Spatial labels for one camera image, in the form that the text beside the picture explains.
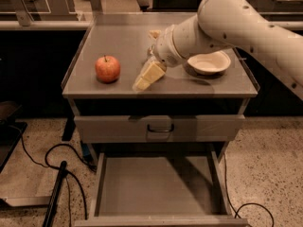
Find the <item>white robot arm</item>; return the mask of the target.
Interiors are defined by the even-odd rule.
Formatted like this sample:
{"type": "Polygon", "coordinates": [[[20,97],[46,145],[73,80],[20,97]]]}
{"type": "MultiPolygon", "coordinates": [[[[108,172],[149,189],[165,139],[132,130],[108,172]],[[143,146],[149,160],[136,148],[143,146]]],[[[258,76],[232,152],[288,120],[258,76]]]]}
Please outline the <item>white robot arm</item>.
{"type": "Polygon", "coordinates": [[[144,91],[167,67],[229,47],[248,53],[303,97],[303,36],[267,21],[246,0],[202,0],[195,15],[158,32],[134,88],[144,91]]]}

